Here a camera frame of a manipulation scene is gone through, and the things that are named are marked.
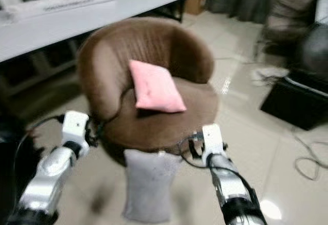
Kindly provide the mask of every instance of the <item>brown armchair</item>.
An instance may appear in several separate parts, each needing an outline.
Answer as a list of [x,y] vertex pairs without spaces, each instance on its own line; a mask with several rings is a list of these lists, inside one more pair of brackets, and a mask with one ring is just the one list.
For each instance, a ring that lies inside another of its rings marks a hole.
[[[168,68],[187,111],[136,109],[130,59]],[[208,84],[213,67],[206,45],[168,19],[136,17],[92,34],[79,52],[78,72],[91,114],[109,121],[102,139],[107,152],[120,163],[125,148],[176,153],[179,140],[216,116],[218,98]]]

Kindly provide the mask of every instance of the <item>gray pillow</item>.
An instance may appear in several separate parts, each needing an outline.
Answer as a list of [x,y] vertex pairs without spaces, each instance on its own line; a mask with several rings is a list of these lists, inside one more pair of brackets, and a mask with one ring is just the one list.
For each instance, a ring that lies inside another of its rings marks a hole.
[[124,217],[144,223],[170,220],[170,186],[181,157],[165,152],[124,151],[128,197]]

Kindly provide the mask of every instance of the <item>pink pillow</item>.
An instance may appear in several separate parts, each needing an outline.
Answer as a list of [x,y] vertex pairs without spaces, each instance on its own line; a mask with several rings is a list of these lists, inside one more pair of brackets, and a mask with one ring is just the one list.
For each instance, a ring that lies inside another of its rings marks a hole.
[[137,97],[136,108],[171,113],[186,110],[166,68],[136,60],[131,60],[129,67]]

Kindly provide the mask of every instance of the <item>cushion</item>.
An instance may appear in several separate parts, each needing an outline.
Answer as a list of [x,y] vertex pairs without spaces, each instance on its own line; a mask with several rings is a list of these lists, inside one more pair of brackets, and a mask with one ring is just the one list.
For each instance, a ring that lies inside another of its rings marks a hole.
[[170,220],[170,186],[181,157],[169,153],[125,150],[128,196],[124,217],[143,223]]
[[186,110],[166,68],[136,60],[130,61],[129,68],[137,97],[136,108],[169,113]]
[[212,86],[176,77],[173,80],[188,108],[184,113],[138,110],[134,90],[123,95],[120,112],[104,130],[104,148],[115,160],[122,163],[124,148],[171,151],[179,140],[214,122],[218,97]]

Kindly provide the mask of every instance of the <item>glossy floor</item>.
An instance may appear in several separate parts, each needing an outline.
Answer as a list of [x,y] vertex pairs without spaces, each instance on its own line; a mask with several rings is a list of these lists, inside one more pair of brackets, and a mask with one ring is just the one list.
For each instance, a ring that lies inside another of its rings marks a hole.
[[[216,66],[211,83],[221,98],[216,122],[229,144],[229,155],[255,187],[259,199],[274,203],[280,210],[281,219],[267,217],[268,224],[325,224],[328,220],[328,171],[320,170],[317,181],[302,177],[294,169],[294,161],[308,153],[293,137],[293,126],[259,110],[270,91],[270,87],[253,86],[250,77],[254,68],[268,63],[251,64],[253,44],[261,26],[208,12],[197,17],[186,16],[183,25],[204,39],[214,53]],[[74,75],[68,75],[64,83],[68,81],[76,85]],[[61,86],[53,85],[48,91],[62,91],[65,86]],[[51,114],[68,109],[87,111],[86,99],[80,95],[52,110]],[[38,132],[40,144],[48,147],[59,144],[58,126],[47,125]],[[328,125],[309,132],[296,129],[296,134],[308,143],[327,141]],[[321,159],[328,159],[327,147],[318,146],[314,150]],[[313,173],[312,163],[302,162],[301,165],[305,171]],[[125,198],[124,169],[109,159],[101,148],[92,150],[79,161],[65,187],[57,224],[136,224],[121,216]],[[209,172],[185,164],[172,185],[172,210],[168,223],[171,225],[224,224]]]

